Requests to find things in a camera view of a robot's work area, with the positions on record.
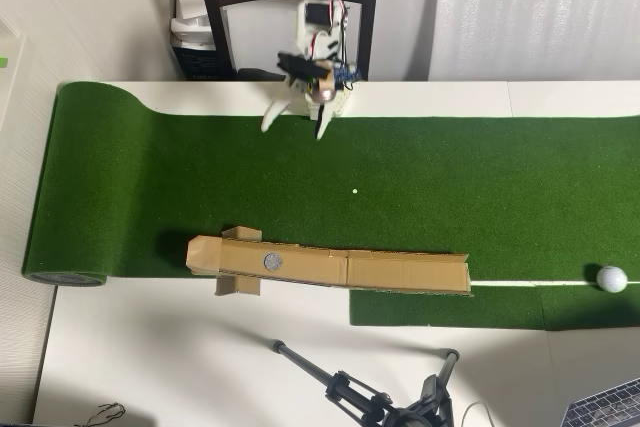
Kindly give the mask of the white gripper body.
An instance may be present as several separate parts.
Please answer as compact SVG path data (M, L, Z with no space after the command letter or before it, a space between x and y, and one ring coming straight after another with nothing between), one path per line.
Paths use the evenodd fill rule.
M308 103L323 104L334 101L342 102L351 93L343 82L336 80L334 73L307 79L287 77L289 87L297 94L301 94Z

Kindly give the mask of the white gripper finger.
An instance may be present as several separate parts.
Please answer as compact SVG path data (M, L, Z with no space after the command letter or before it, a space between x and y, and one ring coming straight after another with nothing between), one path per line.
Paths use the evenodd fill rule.
M320 140L323 137L333 116L334 116L333 102L323 103L319 105L316 124L315 124L315 131L314 131L314 136L316 140Z
M289 112L293 102L294 96L289 91L276 94L262 117L261 132L266 133L279 116Z

